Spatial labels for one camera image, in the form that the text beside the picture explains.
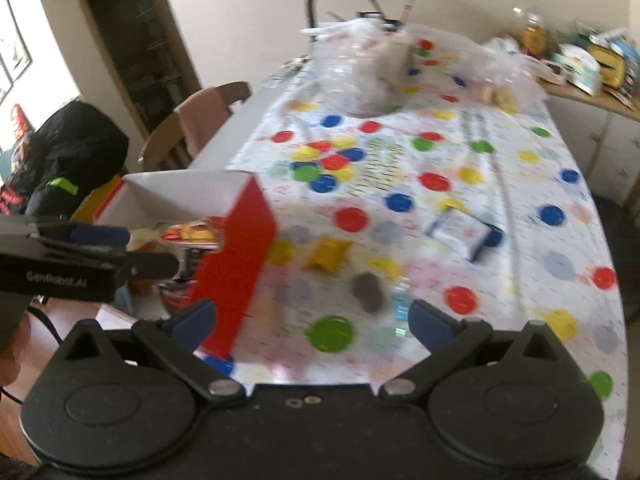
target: yellow dot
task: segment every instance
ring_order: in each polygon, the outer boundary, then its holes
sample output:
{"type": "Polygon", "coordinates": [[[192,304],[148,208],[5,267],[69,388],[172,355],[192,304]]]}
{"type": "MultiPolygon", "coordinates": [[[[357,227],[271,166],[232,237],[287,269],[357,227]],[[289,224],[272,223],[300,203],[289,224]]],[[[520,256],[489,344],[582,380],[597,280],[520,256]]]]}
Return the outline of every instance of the yellow dot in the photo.
{"type": "Polygon", "coordinates": [[[527,164],[537,164],[540,162],[540,157],[533,152],[520,152],[518,153],[518,158],[527,164]]]}
{"type": "Polygon", "coordinates": [[[546,315],[545,321],[551,327],[551,330],[553,330],[558,336],[560,341],[569,341],[578,333],[575,317],[569,314],[566,310],[552,310],[546,315]]]}
{"type": "Polygon", "coordinates": [[[444,198],[443,200],[440,200],[438,202],[438,205],[436,206],[438,211],[441,213],[444,213],[449,207],[452,207],[453,209],[458,209],[463,213],[466,213],[466,206],[462,202],[460,202],[460,200],[453,197],[448,197],[448,198],[444,198]]]}
{"type": "Polygon", "coordinates": [[[287,265],[295,255],[295,247],[288,240],[274,242],[269,251],[269,263],[281,267],[287,265]]]}
{"type": "Polygon", "coordinates": [[[320,152],[311,146],[302,146],[291,154],[291,160],[294,162],[311,162],[316,160],[320,152]]]}
{"type": "Polygon", "coordinates": [[[458,177],[462,182],[465,182],[470,186],[475,186],[476,184],[480,184],[481,182],[484,182],[482,173],[474,170],[473,168],[460,168],[458,170],[458,177]]]}
{"type": "Polygon", "coordinates": [[[348,182],[356,176],[356,170],[353,169],[351,164],[340,168],[340,170],[328,171],[327,173],[332,174],[338,182],[348,182]]]}
{"type": "Polygon", "coordinates": [[[355,148],[358,143],[358,141],[353,137],[335,137],[331,142],[336,150],[348,150],[350,148],[355,148]]]}
{"type": "Polygon", "coordinates": [[[452,120],[456,115],[453,112],[446,112],[443,110],[437,111],[433,113],[433,116],[436,119],[439,119],[441,121],[450,121],[452,120]]]}
{"type": "Polygon", "coordinates": [[[297,112],[313,112],[318,109],[318,105],[316,103],[302,101],[291,101],[289,107],[297,112]]]}
{"type": "Polygon", "coordinates": [[[369,263],[371,267],[384,272],[390,280],[397,281],[402,276],[402,266],[391,258],[374,258],[369,263]]]}

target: plastic bag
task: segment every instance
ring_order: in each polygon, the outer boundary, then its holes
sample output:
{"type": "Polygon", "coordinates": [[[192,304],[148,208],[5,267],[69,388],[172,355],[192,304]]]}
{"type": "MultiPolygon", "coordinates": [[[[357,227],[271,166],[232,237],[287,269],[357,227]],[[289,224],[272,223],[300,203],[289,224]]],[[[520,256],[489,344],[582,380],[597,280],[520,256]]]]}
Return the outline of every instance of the plastic bag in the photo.
{"type": "Polygon", "coordinates": [[[316,34],[312,59],[321,97],[354,117],[389,113],[402,105],[413,41],[389,34],[380,20],[357,18],[307,29],[316,34]]]}
{"type": "Polygon", "coordinates": [[[517,112],[546,98],[537,70],[537,60],[521,54],[515,42],[493,38],[460,67],[460,76],[475,101],[517,112]]]}

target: polka dot tablecloth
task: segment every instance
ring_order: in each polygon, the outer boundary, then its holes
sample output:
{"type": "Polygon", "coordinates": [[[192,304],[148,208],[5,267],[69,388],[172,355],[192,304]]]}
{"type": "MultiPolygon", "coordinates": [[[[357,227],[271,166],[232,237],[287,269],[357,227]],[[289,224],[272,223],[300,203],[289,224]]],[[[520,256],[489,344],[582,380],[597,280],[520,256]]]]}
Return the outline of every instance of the polka dot tablecloth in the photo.
{"type": "Polygon", "coordinates": [[[452,35],[417,30],[403,107],[344,116],[325,107],[307,68],[228,165],[259,175],[280,226],[233,374],[245,383],[379,386],[428,353],[389,298],[368,314],[351,282],[373,272],[389,296],[405,276],[413,297],[456,317],[509,330],[546,320],[604,404],[590,463],[615,478],[625,328],[590,192],[542,103],[519,114],[476,104],[450,73],[461,55],[452,35]],[[424,235],[448,207],[492,229],[474,264],[424,235]],[[322,237],[346,242],[335,276],[305,269],[322,237]]]}

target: open box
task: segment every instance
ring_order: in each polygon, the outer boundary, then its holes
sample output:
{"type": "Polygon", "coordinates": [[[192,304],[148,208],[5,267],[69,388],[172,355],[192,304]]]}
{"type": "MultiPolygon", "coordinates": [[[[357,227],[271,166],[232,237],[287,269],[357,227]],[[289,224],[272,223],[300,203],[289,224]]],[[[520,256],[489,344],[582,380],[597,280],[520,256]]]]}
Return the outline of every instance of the open box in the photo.
{"type": "Polygon", "coordinates": [[[220,219],[222,250],[206,254],[184,306],[201,298],[216,305],[216,327],[203,348],[228,358],[276,224],[252,173],[179,170],[125,176],[95,213],[95,223],[129,229],[158,222],[220,219]]]}

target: pink cloth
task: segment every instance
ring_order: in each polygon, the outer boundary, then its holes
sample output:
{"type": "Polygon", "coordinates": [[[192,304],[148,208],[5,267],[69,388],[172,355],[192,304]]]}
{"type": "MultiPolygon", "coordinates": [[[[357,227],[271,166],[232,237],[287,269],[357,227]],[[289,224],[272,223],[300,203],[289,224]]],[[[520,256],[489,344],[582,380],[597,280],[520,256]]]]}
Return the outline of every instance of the pink cloth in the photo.
{"type": "Polygon", "coordinates": [[[175,109],[180,117],[189,155],[195,157],[229,118],[229,109],[215,87],[187,97],[175,109]]]}

